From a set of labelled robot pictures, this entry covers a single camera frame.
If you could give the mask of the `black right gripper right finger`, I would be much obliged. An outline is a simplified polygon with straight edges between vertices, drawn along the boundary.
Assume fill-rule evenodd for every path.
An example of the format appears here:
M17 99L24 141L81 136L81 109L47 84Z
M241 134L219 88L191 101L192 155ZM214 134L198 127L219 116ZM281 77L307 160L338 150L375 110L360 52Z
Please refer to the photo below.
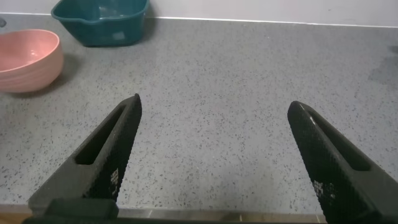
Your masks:
M287 117L328 223L397 222L397 181L310 106Z

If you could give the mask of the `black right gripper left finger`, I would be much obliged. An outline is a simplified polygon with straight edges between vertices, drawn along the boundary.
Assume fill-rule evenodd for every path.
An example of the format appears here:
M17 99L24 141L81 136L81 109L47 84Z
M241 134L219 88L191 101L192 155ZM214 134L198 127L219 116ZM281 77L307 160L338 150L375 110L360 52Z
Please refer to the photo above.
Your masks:
M141 116L138 94L120 102L30 197L32 212L43 214L58 198L117 201Z

